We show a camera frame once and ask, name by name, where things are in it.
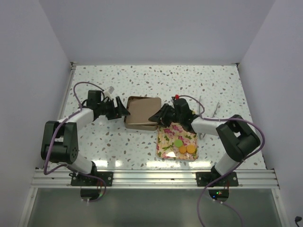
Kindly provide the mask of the floral rectangular tray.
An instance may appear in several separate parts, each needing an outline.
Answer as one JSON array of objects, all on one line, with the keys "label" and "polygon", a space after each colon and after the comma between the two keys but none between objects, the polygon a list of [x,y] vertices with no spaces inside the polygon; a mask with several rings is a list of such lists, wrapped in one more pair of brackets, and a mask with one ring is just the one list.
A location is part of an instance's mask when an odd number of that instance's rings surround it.
[{"label": "floral rectangular tray", "polygon": [[198,158],[197,135],[185,131],[179,123],[159,126],[156,155],[164,159],[194,161]]}]

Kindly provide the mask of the metal serving tongs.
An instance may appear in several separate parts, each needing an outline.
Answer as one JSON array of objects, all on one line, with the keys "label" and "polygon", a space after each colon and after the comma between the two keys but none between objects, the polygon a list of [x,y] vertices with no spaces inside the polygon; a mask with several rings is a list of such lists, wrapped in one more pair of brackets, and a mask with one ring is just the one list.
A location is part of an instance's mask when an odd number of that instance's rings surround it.
[{"label": "metal serving tongs", "polygon": [[[220,106],[220,102],[217,102],[216,105],[213,105],[210,108],[205,108],[205,112],[207,113],[207,117],[214,118],[217,114],[217,110],[218,110],[219,106]],[[205,137],[205,135],[206,135],[205,133],[203,133],[203,134],[200,133],[200,134],[198,134],[198,138],[200,140],[202,140]]]}]

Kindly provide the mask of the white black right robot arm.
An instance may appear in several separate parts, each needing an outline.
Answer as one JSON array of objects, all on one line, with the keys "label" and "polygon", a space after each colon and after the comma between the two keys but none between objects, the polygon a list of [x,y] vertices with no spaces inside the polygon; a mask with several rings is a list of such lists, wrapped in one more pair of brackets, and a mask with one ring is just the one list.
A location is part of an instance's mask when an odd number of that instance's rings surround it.
[{"label": "white black right robot arm", "polygon": [[225,154],[212,167],[210,175],[201,178],[209,185],[223,185],[228,176],[244,160],[258,153],[265,143],[264,133],[240,115],[236,114],[227,119],[204,118],[201,114],[194,113],[184,98],[174,98],[173,106],[164,104],[149,121],[163,127],[178,123],[187,132],[219,137]]}]

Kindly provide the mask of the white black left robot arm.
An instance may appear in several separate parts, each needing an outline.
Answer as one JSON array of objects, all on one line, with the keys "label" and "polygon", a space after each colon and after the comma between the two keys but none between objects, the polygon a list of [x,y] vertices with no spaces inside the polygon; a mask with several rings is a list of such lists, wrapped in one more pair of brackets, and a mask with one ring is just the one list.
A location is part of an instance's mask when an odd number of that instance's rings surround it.
[{"label": "white black left robot arm", "polygon": [[129,116],[120,97],[110,99],[101,90],[88,91],[85,103],[80,103],[77,112],[59,121],[45,123],[41,158],[45,161],[44,174],[49,175],[60,167],[67,167],[82,174],[85,184],[92,186],[98,181],[96,165],[79,154],[78,131],[94,122],[98,117],[107,120]]}]

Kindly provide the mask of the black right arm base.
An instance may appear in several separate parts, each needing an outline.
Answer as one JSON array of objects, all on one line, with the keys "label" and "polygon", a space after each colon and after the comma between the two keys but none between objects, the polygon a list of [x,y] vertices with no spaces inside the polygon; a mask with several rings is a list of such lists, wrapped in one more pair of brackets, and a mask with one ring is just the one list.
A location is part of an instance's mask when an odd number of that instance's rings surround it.
[{"label": "black right arm base", "polygon": [[227,176],[220,176],[212,172],[196,172],[196,184],[198,187],[224,187],[239,186],[238,177],[235,172],[231,172]]}]

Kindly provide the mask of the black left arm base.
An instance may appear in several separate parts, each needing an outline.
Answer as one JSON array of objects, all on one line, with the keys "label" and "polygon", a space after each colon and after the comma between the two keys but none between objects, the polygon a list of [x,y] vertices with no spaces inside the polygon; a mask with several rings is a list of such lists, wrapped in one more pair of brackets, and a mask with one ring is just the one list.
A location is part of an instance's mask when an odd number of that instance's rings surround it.
[{"label": "black left arm base", "polygon": [[113,172],[97,172],[95,176],[84,176],[77,173],[69,173],[71,186],[112,186]]}]

